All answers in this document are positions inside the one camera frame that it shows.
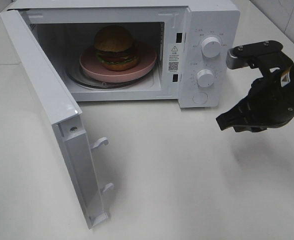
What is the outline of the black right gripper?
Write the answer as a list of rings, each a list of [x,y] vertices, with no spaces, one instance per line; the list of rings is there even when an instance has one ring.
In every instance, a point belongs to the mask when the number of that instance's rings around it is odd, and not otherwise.
[[[272,80],[255,80],[248,95],[229,111],[216,118],[223,131],[233,128],[236,133],[259,133],[268,128],[279,128],[294,117],[294,104],[281,86],[281,73]]]

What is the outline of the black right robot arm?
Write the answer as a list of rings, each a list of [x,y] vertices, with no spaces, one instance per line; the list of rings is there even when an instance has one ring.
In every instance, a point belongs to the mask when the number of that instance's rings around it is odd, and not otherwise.
[[[261,132],[283,127],[294,118],[294,64],[257,78],[246,97],[216,118],[223,131]]]

